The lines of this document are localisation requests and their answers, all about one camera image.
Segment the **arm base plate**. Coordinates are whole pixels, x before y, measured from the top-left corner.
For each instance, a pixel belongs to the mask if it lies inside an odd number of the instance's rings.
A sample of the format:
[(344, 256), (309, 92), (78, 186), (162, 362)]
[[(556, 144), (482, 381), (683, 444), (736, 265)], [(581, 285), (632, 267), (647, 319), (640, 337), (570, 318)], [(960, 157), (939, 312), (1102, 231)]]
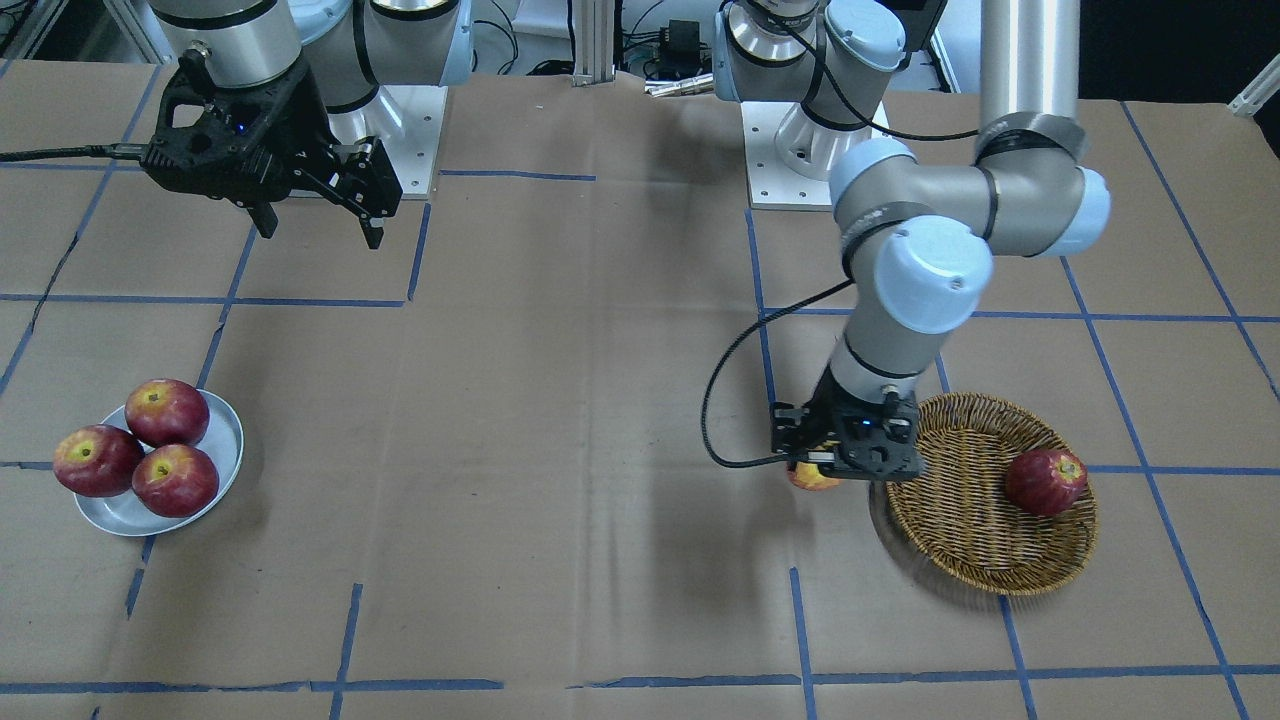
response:
[(754, 210), (828, 211), (829, 172), (876, 128), (836, 131), (815, 123), (797, 102), (742, 102), (749, 205)]
[(328, 105), (312, 77), (298, 87), (285, 137), (279, 199), (321, 199), (361, 215), (398, 213), (403, 196), (429, 199), (445, 88), (371, 87), (356, 104)]

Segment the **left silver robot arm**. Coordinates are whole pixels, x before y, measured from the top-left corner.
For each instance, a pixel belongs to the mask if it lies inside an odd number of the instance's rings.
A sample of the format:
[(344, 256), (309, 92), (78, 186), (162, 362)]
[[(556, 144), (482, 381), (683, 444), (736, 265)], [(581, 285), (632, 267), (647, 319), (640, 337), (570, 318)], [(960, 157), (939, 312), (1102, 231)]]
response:
[(858, 291), (812, 397), (773, 404), (759, 465), (808, 462), (827, 478), (922, 473), (915, 388), (975, 311), (997, 256), (1069, 256), (1111, 213), (1105, 178), (1082, 163), (1076, 118), (1080, 5), (980, 5), (980, 118), (966, 165), (922, 164), (915, 135), (873, 120), (908, 55), (908, 32), (878, 1), (724, 1), (716, 18), (716, 95), (794, 102), (854, 140), (817, 164)]

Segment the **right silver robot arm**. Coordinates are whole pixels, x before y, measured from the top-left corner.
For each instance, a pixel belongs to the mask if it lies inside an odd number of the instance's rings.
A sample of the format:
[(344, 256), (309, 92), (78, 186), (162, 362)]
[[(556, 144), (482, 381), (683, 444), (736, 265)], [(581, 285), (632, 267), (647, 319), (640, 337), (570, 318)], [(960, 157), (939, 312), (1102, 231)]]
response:
[(177, 67), (138, 163), (160, 187), (244, 209), (265, 238), (275, 204), (312, 193), (379, 249), (404, 186), (392, 132), (355, 120), (387, 86), (447, 87), (472, 68), (467, 1), (152, 1)]

